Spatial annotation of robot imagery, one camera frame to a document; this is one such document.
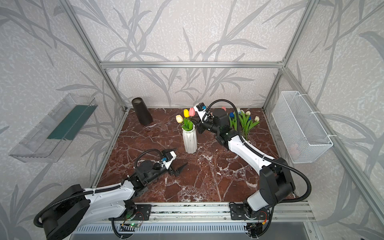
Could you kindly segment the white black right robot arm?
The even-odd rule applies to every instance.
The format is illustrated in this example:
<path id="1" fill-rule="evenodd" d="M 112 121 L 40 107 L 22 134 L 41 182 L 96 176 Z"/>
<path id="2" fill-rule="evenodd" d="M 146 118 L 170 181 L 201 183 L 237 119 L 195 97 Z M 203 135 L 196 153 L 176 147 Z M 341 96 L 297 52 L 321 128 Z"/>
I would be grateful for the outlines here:
<path id="1" fill-rule="evenodd" d="M 259 190 L 243 203 L 249 218 L 263 208 L 272 208 L 279 203 L 301 202 L 310 196 L 312 184 L 306 175 L 289 166 L 285 159 L 266 155 L 244 138 L 245 131 L 257 125 L 250 114 L 237 108 L 229 114 L 224 109 L 212 109 L 212 105 L 204 103 L 194 106 L 193 110 L 196 112 L 193 123 L 199 133 L 214 133 L 220 145 L 237 154 L 259 174 Z M 289 199 L 288 196 L 296 189 L 292 173 L 305 181 L 307 190 L 302 196 Z"/>

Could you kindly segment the white ribbed ceramic vase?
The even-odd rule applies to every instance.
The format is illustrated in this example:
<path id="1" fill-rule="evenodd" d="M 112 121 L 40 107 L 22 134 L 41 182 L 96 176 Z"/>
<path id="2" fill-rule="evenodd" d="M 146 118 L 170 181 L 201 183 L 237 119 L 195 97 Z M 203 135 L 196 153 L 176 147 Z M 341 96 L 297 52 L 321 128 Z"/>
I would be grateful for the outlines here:
<path id="1" fill-rule="evenodd" d="M 185 151 L 188 154 L 193 154 L 197 150 L 197 132 L 195 126 L 190 131 L 183 130 L 183 140 Z"/>

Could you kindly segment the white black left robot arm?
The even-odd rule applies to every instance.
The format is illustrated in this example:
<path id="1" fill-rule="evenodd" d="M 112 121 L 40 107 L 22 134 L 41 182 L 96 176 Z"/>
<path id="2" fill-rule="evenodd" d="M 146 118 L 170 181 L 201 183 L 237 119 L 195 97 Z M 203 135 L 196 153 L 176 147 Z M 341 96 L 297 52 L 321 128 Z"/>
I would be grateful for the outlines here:
<path id="1" fill-rule="evenodd" d="M 120 183 L 83 189 L 73 185 L 34 217 L 34 225 L 45 231 L 48 240 L 63 240 L 77 228 L 104 219 L 131 220 L 140 213 L 134 199 L 162 175 L 179 176 L 187 164 L 174 169 L 175 149 L 149 149 L 134 162 L 135 171 Z"/>

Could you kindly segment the cream white tulip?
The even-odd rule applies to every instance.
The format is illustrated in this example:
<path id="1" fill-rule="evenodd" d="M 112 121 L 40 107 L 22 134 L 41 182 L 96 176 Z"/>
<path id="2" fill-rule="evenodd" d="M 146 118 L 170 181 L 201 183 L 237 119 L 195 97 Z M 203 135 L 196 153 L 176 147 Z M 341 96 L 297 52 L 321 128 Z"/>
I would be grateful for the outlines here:
<path id="1" fill-rule="evenodd" d="M 181 127 L 183 130 L 185 131 L 189 131 L 189 124 L 188 124 L 188 120 L 185 119 L 184 117 L 182 117 L 181 115 L 177 115 L 176 116 L 176 121 L 181 124 Z"/>

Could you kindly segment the pink tulip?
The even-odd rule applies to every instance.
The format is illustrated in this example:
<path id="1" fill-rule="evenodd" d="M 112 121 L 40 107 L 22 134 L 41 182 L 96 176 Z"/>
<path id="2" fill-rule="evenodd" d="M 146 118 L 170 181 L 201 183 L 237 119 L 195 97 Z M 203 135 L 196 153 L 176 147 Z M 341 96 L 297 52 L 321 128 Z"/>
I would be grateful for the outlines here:
<path id="1" fill-rule="evenodd" d="M 190 122 L 192 122 L 192 117 L 194 117 L 195 116 L 195 114 L 196 114 L 196 112 L 195 112 L 195 109 L 194 108 L 190 108 L 189 109 L 189 120 L 190 120 Z"/>

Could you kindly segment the yellow tulip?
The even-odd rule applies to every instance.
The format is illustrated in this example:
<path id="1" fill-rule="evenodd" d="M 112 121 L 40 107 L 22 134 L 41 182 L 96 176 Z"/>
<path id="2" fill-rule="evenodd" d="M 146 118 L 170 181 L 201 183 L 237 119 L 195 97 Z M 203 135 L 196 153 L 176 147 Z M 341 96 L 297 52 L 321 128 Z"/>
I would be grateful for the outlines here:
<path id="1" fill-rule="evenodd" d="M 184 109 L 183 114 L 184 114 L 183 129 L 189 132 L 193 129 L 193 126 L 194 126 L 192 121 L 189 119 L 190 118 L 189 110 Z"/>

